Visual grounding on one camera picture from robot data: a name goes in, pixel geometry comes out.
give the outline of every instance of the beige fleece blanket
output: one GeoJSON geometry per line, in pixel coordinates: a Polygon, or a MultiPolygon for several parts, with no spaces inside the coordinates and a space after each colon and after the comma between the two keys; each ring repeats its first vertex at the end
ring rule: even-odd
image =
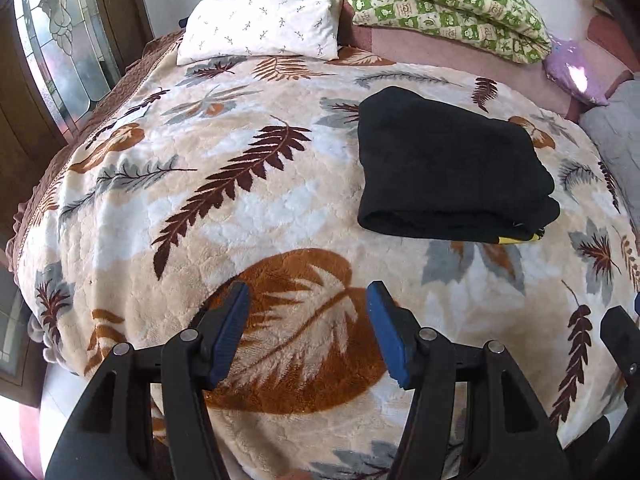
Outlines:
{"type": "Polygon", "coordinates": [[[600,319],[632,312],[639,271],[625,205],[577,125],[491,79],[352,48],[329,62],[175,61],[171,48],[75,150],[17,248],[20,288],[60,361],[89,378],[116,342],[162,344],[243,280],[248,325],[206,395],[232,477],[378,478],[412,398],[366,316],[365,288],[383,280],[423,326],[505,343],[562,444],[599,418],[620,390],[600,319]],[[392,84],[529,132],[562,208],[542,240],[359,227],[358,103],[392,84]]]}

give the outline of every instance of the metal screw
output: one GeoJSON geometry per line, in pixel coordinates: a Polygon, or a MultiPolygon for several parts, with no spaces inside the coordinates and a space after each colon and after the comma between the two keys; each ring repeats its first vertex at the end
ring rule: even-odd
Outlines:
{"type": "Polygon", "coordinates": [[[421,328],[418,336],[425,341],[433,341],[438,337],[438,333],[433,328],[421,328]]]}
{"type": "Polygon", "coordinates": [[[489,350],[494,354],[501,354],[504,352],[504,345],[500,341],[496,341],[495,339],[489,341],[489,350]]]}
{"type": "Polygon", "coordinates": [[[188,328],[180,333],[180,339],[183,341],[193,341],[198,337],[198,331],[194,328],[188,328]]]}
{"type": "Polygon", "coordinates": [[[127,343],[118,343],[113,347],[113,353],[116,355],[124,355],[129,351],[129,345],[127,343]]]}

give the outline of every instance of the green patterned pillow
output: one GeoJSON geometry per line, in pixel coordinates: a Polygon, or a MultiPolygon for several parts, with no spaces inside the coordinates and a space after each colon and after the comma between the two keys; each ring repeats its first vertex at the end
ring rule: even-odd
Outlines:
{"type": "Polygon", "coordinates": [[[465,12],[427,0],[348,0],[354,25],[418,30],[461,41],[516,63],[535,63],[549,54],[546,44],[465,12]]]}
{"type": "Polygon", "coordinates": [[[520,63],[536,62],[551,51],[542,17],[527,0],[349,2],[356,11],[356,25],[412,28],[463,41],[520,63]]]}

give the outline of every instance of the folded black clothing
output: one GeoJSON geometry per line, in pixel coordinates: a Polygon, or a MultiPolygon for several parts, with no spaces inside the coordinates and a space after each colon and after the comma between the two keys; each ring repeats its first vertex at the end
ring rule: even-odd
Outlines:
{"type": "Polygon", "coordinates": [[[360,103],[358,223],[378,233],[531,240],[560,214],[553,177],[519,125],[391,86],[360,103]]]}

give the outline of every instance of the white pillow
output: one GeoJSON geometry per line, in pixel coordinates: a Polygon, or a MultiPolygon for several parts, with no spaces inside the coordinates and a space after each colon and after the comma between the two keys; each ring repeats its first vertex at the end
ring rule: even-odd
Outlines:
{"type": "Polygon", "coordinates": [[[202,0],[191,13],[178,65],[217,56],[337,59],[342,0],[202,0]]]}

